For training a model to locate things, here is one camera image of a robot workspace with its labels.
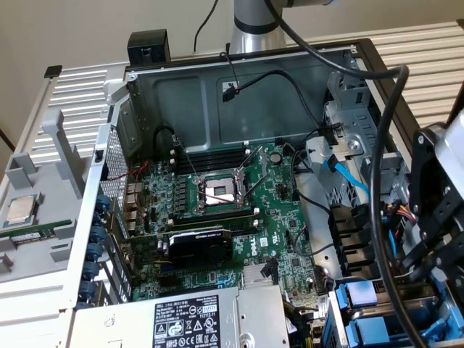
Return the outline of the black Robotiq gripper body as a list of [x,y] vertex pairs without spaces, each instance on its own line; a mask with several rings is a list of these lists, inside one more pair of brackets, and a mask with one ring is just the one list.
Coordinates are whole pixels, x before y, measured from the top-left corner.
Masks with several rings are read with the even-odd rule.
[[418,225],[427,236],[437,236],[463,205],[450,179],[427,178],[421,184]]

